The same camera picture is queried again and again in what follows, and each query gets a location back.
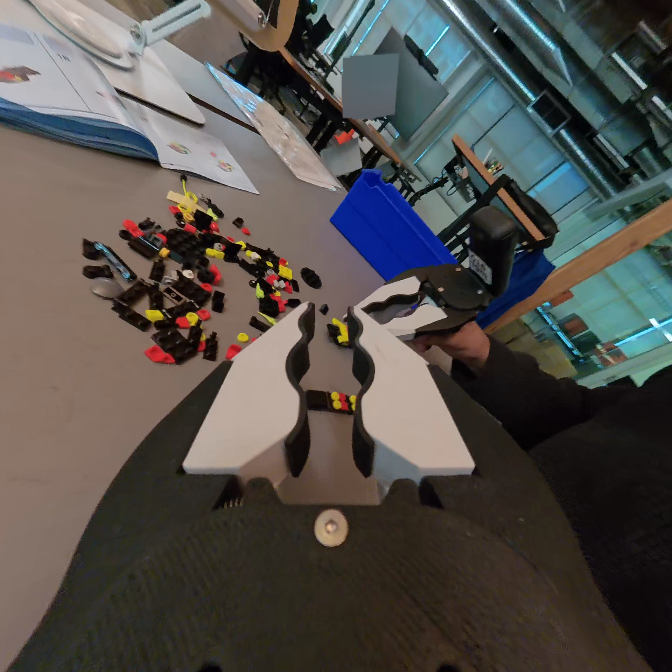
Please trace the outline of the person's right hand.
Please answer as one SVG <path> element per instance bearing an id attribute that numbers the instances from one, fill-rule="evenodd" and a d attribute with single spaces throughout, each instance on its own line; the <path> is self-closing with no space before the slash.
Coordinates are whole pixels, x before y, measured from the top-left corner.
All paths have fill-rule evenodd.
<path id="1" fill-rule="evenodd" d="M 458 331 L 421 335 L 410 344 L 419 353 L 437 347 L 473 372 L 483 369 L 491 350 L 489 336 L 473 321 L 466 323 Z"/>

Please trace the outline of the pile of lego pieces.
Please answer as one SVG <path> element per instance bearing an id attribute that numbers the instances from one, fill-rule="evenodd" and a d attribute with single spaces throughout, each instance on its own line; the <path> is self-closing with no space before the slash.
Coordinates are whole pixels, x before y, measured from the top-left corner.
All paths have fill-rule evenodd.
<path id="1" fill-rule="evenodd" d="M 291 310 L 300 306 L 302 285 L 286 259 L 272 248 L 253 245 L 245 221 L 233 225 L 242 239 L 226 237 L 219 224 L 223 211 L 211 199 L 188 189 L 180 176 L 181 192 L 170 192 L 169 214 L 174 224 L 166 228 L 152 218 L 126 219 L 119 238 L 131 252 L 147 262 L 145 273 L 136 272 L 99 240 L 83 239 L 81 251 L 88 265 L 82 267 L 91 292 L 109 302 L 112 312 L 125 324 L 149 335 L 145 357 L 154 364 L 181 365 L 197 356 L 216 362 L 220 339 L 212 325 L 224 314 L 225 266 L 247 273 L 255 312 L 249 319 L 249 342 L 235 337 L 225 359 L 233 359 L 257 334 L 269 331 Z"/>

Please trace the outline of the grey monitor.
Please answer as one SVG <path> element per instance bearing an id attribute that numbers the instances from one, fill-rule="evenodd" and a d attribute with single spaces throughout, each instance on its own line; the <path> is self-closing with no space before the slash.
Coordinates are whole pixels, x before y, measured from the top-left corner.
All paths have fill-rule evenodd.
<path id="1" fill-rule="evenodd" d="M 409 141 L 448 92 L 437 78 L 438 68 L 408 35 L 390 29 L 375 54 L 399 57 L 396 108 L 388 119 L 399 136 Z"/>

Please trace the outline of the white board pad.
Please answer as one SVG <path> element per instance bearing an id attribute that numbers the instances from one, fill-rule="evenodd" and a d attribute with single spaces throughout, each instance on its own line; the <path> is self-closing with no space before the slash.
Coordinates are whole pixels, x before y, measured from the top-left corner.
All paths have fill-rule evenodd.
<path id="1" fill-rule="evenodd" d="M 151 105 L 198 126 L 205 124 L 200 109 L 169 72 L 151 47 L 142 55 L 132 56 L 134 68 L 124 71 L 107 63 L 98 65 L 110 84 L 139 102 Z"/>

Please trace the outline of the blue cloth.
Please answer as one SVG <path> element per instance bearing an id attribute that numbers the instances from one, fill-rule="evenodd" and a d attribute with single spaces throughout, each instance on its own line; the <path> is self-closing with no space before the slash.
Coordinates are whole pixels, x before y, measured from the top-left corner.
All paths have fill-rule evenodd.
<path id="1" fill-rule="evenodd" d="M 530 298 L 553 273 L 555 266 L 542 249 L 515 254 L 507 290 L 476 317 L 476 324 L 485 329 L 502 315 Z"/>

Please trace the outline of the dark wooden-top table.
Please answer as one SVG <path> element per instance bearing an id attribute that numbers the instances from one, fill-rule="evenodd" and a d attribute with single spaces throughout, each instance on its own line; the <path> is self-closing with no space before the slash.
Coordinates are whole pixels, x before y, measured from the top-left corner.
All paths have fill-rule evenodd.
<path id="1" fill-rule="evenodd" d="M 316 76 L 311 73 L 307 68 L 301 64 L 296 58 L 294 58 L 284 47 L 281 47 L 278 51 L 278 54 L 287 62 L 290 67 L 303 78 L 310 88 L 318 95 L 323 97 L 323 100 L 330 106 L 333 112 L 339 117 L 339 121 L 345 120 L 350 127 L 356 129 L 360 137 L 368 139 L 372 146 L 375 148 L 378 156 L 385 156 L 396 166 L 404 167 L 404 161 L 400 156 L 395 152 L 394 149 L 384 140 L 381 133 L 368 125 L 367 122 L 363 120 L 357 120 L 353 118 L 343 117 L 343 106 L 340 99 L 338 99 L 335 94 L 330 92 L 326 85 L 322 83 Z"/>

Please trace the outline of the curved wooden panel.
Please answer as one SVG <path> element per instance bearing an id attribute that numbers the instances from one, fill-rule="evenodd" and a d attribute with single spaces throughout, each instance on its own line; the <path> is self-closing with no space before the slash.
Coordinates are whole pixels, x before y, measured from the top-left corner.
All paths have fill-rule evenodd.
<path id="1" fill-rule="evenodd" d="M 213 14 L 226 18 L 255 46 L 276 52 L 292 32 L 298 1 L 208 1 Z"/>

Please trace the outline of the clear plastic bag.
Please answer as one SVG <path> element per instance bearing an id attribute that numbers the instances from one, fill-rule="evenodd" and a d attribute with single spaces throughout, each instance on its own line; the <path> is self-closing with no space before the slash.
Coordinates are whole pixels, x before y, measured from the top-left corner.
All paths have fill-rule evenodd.
<path id="1" fill-rule="evenodd" d="M 319 154 L 292 122 L 271 104 L 224 72 L 209 63 L 206 63 L 206 67 L 248 122 L 297 179 L 329 191 L 341 188 L 340 182 L 325 167 Z"/>

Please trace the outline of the wooden-top desk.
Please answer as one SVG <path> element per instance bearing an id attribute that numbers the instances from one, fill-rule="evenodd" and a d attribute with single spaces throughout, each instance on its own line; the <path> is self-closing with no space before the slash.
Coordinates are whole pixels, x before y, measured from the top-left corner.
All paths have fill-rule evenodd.
<path id="1" fill-rule="evenodd" d="M 505 173 L 500 172 L 497 176 L 491 174 L 461 136 L 456 134 L 451 141 L 459 164 L 466 169 L 467 181 L 471 184 L 475 199 L 470 207 L 441 233 L 444 242 L 448 243 L 458 232 L 464 230 L 477 211 L 486 206 L 493 206 L 514 220 L 519 229 L 521 246 L 529 249 L 550 248 L 559 229 L 546 208 Z"/>

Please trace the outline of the silver air duct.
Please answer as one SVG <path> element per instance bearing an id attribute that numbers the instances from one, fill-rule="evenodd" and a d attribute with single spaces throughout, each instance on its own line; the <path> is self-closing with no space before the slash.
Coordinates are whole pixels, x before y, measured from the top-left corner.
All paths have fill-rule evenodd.
<path id="1" fill-rule="evenodd" d="M 568 87 L 578 79 L 559 31 L 529 1 L 441 1 L 461 23 L 463 32 L 497 38 L 541 75 Z"/>

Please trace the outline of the wooden post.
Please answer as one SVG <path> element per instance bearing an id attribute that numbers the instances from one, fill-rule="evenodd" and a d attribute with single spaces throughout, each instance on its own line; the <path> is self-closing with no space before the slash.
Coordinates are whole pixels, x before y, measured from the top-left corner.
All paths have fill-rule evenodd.
<path id="1" fill-rule="evenodd" d="M 493 334 L 671 231 L 671 200 L 554 270 L 539 289 L 485 327 Z"/>

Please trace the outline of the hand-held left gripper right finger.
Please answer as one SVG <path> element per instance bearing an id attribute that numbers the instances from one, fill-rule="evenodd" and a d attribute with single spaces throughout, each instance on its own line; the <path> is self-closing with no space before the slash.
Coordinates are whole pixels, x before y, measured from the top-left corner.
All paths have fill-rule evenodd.
<path id="1" fill-rule="evenodd" d="M 348 330 L 361 385 L 352 429 L 358 471 L 383 489 L 472 475 L 475 461 L 426 361 L 360 308 L 348 309 Z"/>

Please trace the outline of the blue plastic bin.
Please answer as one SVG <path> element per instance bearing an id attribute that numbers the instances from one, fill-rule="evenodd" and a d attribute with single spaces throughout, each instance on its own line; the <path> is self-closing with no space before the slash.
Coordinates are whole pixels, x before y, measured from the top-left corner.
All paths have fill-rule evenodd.
<path id="1" fill-rule="evenodd" d="M 330 221 L 385 281 L 418 267 L 458 263 L 375 169 L 361 172 Z"/>

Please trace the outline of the white magnifier lamp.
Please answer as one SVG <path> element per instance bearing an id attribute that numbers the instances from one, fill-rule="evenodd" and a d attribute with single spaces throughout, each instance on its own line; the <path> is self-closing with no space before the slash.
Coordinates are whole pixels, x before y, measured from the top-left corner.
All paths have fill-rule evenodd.
<path id="1" fill-rule="evenodd" d="M 135 68 L 133 58 L 148 46 L 172 36 L 212 10 L 206 1 L 183 1 L 150 20 L 133 23 L 127 31 L 107 26 L 103 15 L 79 1 L 30 1 L 37 12 L 63 36 L 89 55 L 123 71 Z"/>

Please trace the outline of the lego instruction booklet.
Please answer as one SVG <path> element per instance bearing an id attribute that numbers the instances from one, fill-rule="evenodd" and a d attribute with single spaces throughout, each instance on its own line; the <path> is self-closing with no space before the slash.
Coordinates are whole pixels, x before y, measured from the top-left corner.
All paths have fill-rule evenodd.
<path id="1" fill-rule="evenodd" d="M 223 141 L 118 95 L 62 38 L 1 25 L 1 124 L 258 194 Z"/>

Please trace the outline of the person's right forearm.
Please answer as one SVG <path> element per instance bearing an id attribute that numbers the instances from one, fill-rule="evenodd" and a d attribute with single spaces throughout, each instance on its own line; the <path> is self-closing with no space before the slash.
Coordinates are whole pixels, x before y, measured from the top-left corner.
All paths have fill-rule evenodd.
<path id="1" fill-rule="evenodd" d="M 583 424 L 626 399 L 634 387 L 585 388 L 570 378 L 555 378 L 528 354 L 485 337 L 486 359 L 454 355 L 452 378 L 490 413 L 525 450 Z"/>

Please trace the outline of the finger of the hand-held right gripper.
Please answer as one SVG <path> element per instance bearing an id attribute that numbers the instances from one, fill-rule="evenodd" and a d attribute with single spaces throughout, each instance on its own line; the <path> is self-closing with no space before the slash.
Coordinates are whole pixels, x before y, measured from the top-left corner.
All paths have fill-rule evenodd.
<path id="1" fill-rule="evenodd" d="M 367 313 L 398 339 L 415 339 L 418 333 L 424 333 L 435 323 L 441 323 L 446 315 L 439 307 L 429 304 L 418 306 L 391 304 L 370 310 Z"/>
<path id="2" fill-rule="evenodd" d="M 356 305 L 365 314 L 385 313 L 415 305 L 421 296 L 423 281 L 415 276 L 386 283 Z"/>

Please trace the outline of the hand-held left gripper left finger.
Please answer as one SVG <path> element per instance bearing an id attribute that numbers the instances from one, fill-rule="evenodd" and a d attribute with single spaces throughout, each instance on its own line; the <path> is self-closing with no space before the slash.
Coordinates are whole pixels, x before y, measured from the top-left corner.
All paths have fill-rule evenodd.
<path id="1" fill-rule="evenodd" d="M 297 478 L 310 429 L 300 381 L 310 367 L 315 305 L 304 302 L 237 354 L 183 461 L 190 475 Z"/>

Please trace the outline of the long black lego strip assembly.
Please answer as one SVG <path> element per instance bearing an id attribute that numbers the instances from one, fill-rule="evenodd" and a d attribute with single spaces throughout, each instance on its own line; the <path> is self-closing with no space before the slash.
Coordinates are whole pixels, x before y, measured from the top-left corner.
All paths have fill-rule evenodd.
<path id="1" fill-rule="evenodd" d="M 306 390 L 305 394 L 309 411 L 353 415 L 357 408 L 358 398 L 354 394 L 317 390 Z"/>

